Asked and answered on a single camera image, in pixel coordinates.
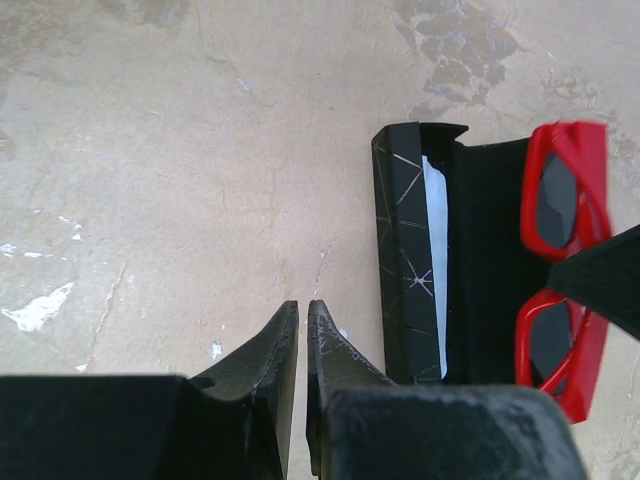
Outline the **red sunglasses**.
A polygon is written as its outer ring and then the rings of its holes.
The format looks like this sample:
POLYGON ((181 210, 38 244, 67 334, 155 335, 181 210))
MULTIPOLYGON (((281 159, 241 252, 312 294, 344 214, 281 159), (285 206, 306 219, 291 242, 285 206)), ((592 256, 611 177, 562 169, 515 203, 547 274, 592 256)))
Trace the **red sunglasses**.
MULTIPOLYGON (((530 137, 520 237, 556 265, 612 236, 607 210, 607 128, 591 121, 544 124, 530 137)), ((550 395, 571 423, 590 413, 607 340, 600 314, 545 287, 520 308, 515 382, 550 395)))

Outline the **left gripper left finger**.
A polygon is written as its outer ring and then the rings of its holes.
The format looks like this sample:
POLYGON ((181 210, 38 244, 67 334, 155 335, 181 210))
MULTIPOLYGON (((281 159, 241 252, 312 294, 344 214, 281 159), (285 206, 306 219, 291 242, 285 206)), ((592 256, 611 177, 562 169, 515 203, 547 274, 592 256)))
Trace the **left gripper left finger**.
POLYGON ((283 479, 298 352, 287 301, 201 373, 5 376, 5 479, 283 479))

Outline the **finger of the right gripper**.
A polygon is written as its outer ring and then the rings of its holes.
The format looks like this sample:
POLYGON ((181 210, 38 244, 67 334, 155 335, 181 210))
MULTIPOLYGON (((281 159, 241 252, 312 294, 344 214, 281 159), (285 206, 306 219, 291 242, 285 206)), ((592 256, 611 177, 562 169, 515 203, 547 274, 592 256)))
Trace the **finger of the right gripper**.
POLYGON ((640 240, 629 229, 551 267, 547 286, 639 337, 640 240))

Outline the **black glasses case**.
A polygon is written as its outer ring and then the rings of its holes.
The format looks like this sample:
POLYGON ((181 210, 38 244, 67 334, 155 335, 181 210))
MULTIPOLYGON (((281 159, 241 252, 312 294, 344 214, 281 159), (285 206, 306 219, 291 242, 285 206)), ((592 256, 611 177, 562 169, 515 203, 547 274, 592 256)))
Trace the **black glasses case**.
POLYGON ((372 139, 386 375, 405 385, 511 384, 520 307, 547 261, 520 238, 526 139, 467 146, 465 127, 408 122, 372 139), (422 156, 448 201, 448 371, 440 377, 422 156))

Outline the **light blue cleaning cloth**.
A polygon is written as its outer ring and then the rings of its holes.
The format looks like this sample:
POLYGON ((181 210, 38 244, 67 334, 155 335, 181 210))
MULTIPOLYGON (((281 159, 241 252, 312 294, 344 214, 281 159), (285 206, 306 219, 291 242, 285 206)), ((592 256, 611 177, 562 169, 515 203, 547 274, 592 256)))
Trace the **light blue cleaning cloth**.
POLYGON ((446 353, 448 297, 448 201, 444 175, 422 156, 427 223, 432 262, 440 377, 448 371, 446 353))

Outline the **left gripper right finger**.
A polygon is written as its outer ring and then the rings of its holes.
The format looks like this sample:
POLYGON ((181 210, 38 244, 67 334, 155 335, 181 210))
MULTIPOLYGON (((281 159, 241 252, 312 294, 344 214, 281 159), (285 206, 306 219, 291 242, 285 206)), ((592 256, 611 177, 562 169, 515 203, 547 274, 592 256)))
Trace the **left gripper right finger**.
POLYGON ((319 479, 585 479, 560 409, 528 388, 400 386, 308 309, 306 438, 319 479))

